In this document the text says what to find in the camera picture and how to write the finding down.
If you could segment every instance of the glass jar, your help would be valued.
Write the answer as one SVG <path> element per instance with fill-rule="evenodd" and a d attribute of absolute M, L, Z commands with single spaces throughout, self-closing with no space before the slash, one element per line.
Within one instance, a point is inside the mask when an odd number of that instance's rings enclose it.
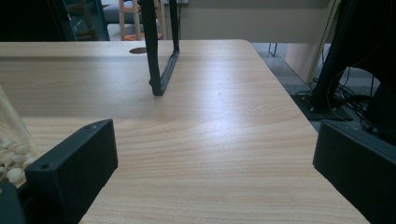
<path fill-rule="evenodd" d="M 0 182 L 19 187 L 24 169 L 36 158 L 35 143 L 0 86 Z"/>

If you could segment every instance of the wooden table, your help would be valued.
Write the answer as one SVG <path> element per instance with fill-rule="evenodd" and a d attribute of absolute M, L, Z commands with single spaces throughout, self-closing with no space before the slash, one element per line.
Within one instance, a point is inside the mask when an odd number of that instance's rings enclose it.
<path fill-rule="evenodd" d="M 248 42 L 180 45 L 154 97 L 129 53 L 143 42 L 0 43 L 0 84 L 41 151 L 114 119 L 120 167 L 83 222 L 367 222 L 314 169 L 316 131 Z"/>

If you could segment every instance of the black monitor stand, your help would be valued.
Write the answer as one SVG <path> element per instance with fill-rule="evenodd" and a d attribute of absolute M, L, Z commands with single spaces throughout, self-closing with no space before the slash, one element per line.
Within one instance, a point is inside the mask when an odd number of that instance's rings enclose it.
<path fill-rule="evenodd" d="M 177 0 L 169 0 L 174 50 L 162 75 L 160 74 L 160 66 L 158 64 L 158 34 L 154 1 L 140 0 L 138 3 L 142 8 L 143 29 L 145 32 L 148 54 L 148 69 L 150 75 L 148 84 L 151 86 L 152 93 L 155 96 L 162 96 L 165 93 L 166 86 L 172 75 L 179 53 Z"/>

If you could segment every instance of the white pebble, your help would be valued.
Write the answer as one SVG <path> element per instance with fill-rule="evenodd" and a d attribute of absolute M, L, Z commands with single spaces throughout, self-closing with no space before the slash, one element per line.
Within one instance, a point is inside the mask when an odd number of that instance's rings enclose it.
<path fill-rule="evenodd" d="M 15 163 L 24 163 L 27 160 L 27 158 L 23 155 L 13 155 L 11 159 Z"/>
<path fill-rule="evenodd" d="M 3 164 L 12 163 L 12 157 L 15 155 L 13 151 L 7 151 L 3 153 L 2 158 L 0 158 L 0 162 Z"/>
<path fill-rule="evenodd" d="M 26 153 L 29 152 L 29 147 L 26 145 L 20 145 L 15 148 L 15 152 L 17 152 L 20 155 L 25 155 Z"/>
<path fill-rule="evenodd" d="M 21 168 L 14 168 L 7 172 L 7 179 L 9 182 L 16 184 L 23 180 L 24 174 Z"/>

